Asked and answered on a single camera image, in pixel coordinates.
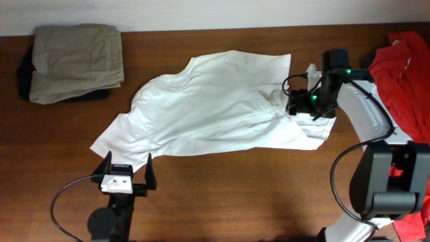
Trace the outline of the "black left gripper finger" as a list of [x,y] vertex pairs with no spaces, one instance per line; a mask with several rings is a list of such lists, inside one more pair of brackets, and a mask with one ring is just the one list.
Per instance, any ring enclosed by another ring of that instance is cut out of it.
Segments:
[[112,152],[109,151],[103,161],[93,171],[91,181],[100,184],[103,181],[104,175],[110,174],[111,162]]
[[152,158],[152,155],[150,153],[148,154],[148,159],[146,162],[144,178],[145,178],[147,190],[156,190],[157,189],[157,180],[156,180],[154,169],[153,169],[153,158]]

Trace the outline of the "white polo shirt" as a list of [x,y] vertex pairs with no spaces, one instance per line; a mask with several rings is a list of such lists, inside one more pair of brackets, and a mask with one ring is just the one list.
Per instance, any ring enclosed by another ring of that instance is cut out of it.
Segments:
[[281,84],[291,57],[235,50],[193,57],[182,72],[143,85],[128,113],[91,145],[134,169],[148,156],[196,156],[255,147],[315,150],[335,121],[291,116]]

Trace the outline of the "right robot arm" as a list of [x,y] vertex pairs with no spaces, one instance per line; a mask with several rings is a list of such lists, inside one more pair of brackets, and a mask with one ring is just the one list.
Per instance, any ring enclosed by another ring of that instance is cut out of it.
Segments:
[[[320,230],[317,241],[373,241],[377,230],[422,209],[429,178],[429,145],[413,142],[395,127],[373,77],[367,70],[350,67],[347,50],[324,52],[322,76],[316,84],[287,96],[286,112],[291,115],[333,118],[336,108],[341,108],[360,139],[331,166],[331,190],[344,213]],[[349,184],[351,208],[347,208],[337,195],[335,168],[356,149],[364,149],[364,153]]]

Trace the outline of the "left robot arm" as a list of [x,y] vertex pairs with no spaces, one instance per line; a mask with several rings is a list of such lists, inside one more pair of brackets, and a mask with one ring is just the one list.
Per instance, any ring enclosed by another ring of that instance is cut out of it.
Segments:
[[94,210],[87,220],[91,240],[96,242],[128,241],[137,197],[146,197],[148,190],[157,187],[153,181],[153,169],[145,171],[144,184],[133,182],[133,167],[127,164],[112,164],[112,153],[108,152],[94,170],[91,181],[98,185],[102,194],[109,196],[105,207]]

